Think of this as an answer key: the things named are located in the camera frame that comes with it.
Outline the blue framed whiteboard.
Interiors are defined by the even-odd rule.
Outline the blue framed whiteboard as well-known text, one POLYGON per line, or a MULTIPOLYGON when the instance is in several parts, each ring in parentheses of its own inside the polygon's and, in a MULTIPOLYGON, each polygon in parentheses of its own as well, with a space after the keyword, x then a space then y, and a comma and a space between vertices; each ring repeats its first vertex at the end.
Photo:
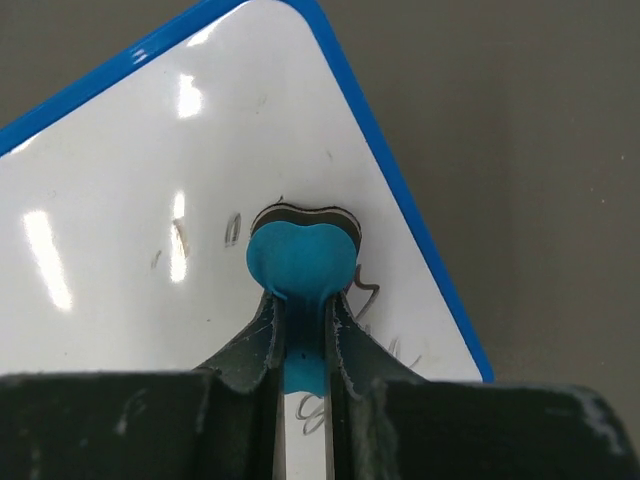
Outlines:
MULTIPOLYGON (((348 300, 399 362, 493 379, 320 6, 203 1, 2 130, 1 380, 198 367, 256 315, 273 203, 354 214, 348 300)), ((284 478, 324 476, 321 410, 284 395, 284 478)))

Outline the blue felt eraser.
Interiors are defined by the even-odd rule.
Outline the blue felt eraser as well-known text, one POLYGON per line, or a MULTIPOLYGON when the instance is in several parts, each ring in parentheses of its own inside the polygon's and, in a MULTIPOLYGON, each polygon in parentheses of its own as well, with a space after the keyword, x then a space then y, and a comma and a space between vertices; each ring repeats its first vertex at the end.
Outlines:
POLYGON ((359 221, 337 207, 265 207, 246 250, 253 279, 284 307, 284 392, 325 395, 327 302, 352 282, 362 241, 359 221))

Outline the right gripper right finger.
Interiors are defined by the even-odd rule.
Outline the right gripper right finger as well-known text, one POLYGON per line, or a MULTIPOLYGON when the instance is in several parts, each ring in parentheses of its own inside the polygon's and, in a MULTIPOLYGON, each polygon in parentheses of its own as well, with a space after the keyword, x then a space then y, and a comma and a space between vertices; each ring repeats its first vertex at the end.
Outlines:
POLYGON ((326 305, 331 479, 635 479, 611 406, 575 385, 429 381, 326 305))

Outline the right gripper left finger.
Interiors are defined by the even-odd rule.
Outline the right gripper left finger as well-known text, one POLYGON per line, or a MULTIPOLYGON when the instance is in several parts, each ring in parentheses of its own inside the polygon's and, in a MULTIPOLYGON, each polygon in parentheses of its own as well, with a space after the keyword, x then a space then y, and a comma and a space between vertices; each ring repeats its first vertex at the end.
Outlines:
POLYGON ((284 305, 189 371, 7 375, 5 479, 282 479, 284 305))

